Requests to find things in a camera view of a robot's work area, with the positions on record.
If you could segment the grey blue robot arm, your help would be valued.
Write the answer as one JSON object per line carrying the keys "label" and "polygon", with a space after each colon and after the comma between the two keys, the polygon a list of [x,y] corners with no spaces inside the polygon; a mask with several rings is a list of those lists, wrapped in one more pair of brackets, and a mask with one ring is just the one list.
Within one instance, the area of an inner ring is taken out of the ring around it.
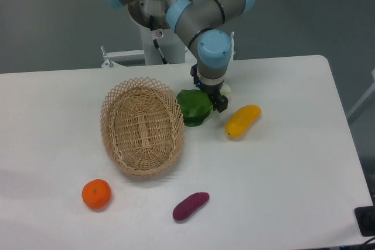
{"label": "grey blue robot arm", "polygon": [[107,0],[113,7],[137,4],[140,20],[152,30],[170,29],[194,55],[193,83],[204,91],[213,108],[227,109],[228,99],[221,94],[233,44],[219,30],[227,21],[250,10],[255,0]]}

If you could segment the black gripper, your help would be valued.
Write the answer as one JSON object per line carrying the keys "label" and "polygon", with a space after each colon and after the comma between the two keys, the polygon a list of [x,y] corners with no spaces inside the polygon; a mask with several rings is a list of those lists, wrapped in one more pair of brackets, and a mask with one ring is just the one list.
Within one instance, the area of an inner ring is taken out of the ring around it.
{"label": "black gripper", "polygon": [[193,77],[193,83],[197,88],[212,96],[211,101],[214,111],[223,112],[227,109],[228,99],[220,92],[225,76],[215,79],[204,77],[203,75],[197,74],[197,65],[191,67],[190,75]]}

